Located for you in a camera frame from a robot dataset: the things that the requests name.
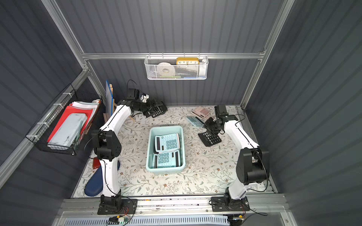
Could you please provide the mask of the mint green storage box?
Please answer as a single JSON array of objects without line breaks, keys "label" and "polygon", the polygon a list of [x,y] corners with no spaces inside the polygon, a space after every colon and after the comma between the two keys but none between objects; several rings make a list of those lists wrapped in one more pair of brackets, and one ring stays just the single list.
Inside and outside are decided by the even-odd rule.
[{"label": "mint green storage box", "polygon": [[149,134],[147,171],[160,174],[181,173],[186,166],[183,128],[153,127]]}]

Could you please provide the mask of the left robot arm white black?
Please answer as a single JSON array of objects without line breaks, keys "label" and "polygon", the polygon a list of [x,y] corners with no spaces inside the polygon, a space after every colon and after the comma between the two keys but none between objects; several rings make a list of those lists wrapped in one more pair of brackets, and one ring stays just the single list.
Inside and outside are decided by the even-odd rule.
[{"label": "left robot arm white black", "polygon": [[100,160],[103,182],[102,194],[104,196],[111,197],[117,195],[120,191],[117,166],[122,145],[117,135],[124,122],[135,111],[146,117],[153,116],[156,114],[156,109],[163,105],[163,101],[156,99],[148,99],[146,102],[123,100],[107,122],[100,129],[92,132],[90,142],[92,142],[94,153]]}]

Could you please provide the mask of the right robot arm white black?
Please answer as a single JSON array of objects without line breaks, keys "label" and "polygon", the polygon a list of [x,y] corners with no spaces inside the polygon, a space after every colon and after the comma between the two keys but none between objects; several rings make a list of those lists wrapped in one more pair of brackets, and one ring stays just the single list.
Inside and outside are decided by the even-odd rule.
[{"label": "right robot arm white black", "polygon": [[257,184],[261,184],[269,179],[269,151],[257,144],[243,129],[241,120],[234,115],[223,115],[220,118],[208,118],[204,122],[206,129],[201,138],[211,135],[218,137],[219,134],[227,134],[239,150],[236,163],[235,181],[226,189],[225,195],[229,200],[241,200],[248,191],[264,192],[254,189]]}]

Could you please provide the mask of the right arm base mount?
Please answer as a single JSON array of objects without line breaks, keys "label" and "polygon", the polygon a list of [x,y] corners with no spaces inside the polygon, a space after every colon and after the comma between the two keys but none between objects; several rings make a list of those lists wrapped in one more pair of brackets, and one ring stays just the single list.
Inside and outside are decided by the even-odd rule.
[{"label": "right arm base mount", "polygon": [[242,211],[247,212],[250,210],[248,198],[245,196],[241,199],[233,200],[228,196],[223,197],[211,197],[208,202],[211,205],[213,212],[224,212],[224,211]]}]

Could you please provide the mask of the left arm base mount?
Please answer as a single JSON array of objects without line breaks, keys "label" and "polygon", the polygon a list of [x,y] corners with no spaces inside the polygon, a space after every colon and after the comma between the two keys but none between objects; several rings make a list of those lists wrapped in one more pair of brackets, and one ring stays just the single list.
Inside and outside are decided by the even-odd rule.
[{"label": "left arm base mount", "polygon": [[97,211],[98,215],[111,214],[134,214],[137,208],[137,199],[128,197],[107,197],[101,196],[100,204]]}]

